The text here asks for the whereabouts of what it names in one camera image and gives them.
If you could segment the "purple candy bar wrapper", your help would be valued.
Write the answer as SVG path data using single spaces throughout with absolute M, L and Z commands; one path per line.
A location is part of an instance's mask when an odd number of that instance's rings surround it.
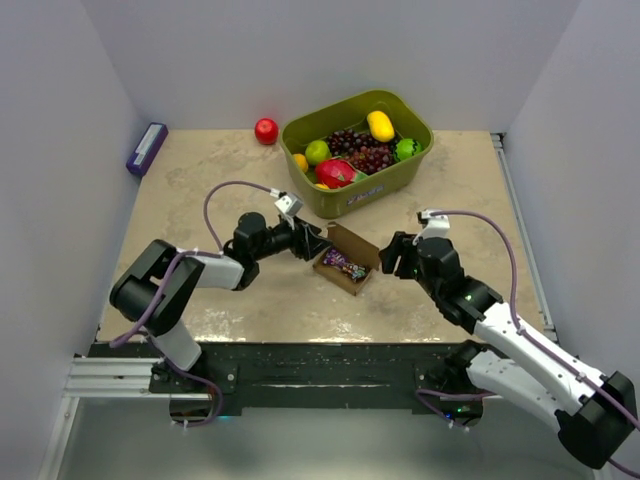
M 366 266 L 352 262 L 343 252 L 336 248 L 327 250 L 322 259 L 322 264 L 339 271 L 354 283 L 364 280 L 369 273 L 369 269 Z

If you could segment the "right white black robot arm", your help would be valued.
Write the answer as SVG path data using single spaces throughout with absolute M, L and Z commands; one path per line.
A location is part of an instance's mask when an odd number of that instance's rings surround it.
M 638 427 L 635 390 L 572 356 L 464 272 L 443 237 L 397 232 L 380 253 L 383 273 L 415 280 L 450 323 L 486 342 L 445 369 L 448 386 L 498 395 L 548 425 L 583 465 L 601 469 Z

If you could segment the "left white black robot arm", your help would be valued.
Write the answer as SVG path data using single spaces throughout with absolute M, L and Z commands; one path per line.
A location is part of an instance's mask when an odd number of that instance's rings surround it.
M 223 251 L 181 250 L 164 240 L 152 241 L 112 287 L 109 303 L 133 323 L 110 342 L 112 348 L 144 333 L 174 367 L 171 378 L 185 392 L 200 390 L 207 368 L 201 346 L 189 333 L 183 312 L 193 291 L 246 289 L 259 275 L 259 261 L 286 250 L 311 261 L 332 242 L 321 229 L 296 216 L 281 215 L 269 227 L 257 212 L 243 214 Z

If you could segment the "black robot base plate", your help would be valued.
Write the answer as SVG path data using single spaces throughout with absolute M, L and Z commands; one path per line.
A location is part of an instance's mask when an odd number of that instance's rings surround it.
M 463 363 L 480 350 L 458 343 L 202 344 L 196 376 L 223 393 L 223 414 L 248 408 L 435 409 L 464 425 L 483 413 Z

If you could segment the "brown cardboard paper box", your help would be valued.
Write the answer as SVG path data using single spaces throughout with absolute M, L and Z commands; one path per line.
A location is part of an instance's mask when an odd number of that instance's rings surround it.
M 315 273 L 350 295 L 358 296 L 374 271 L 380 268 L 379 249 L 348 228 L 330 222 L 331 246 L 313 263 Z

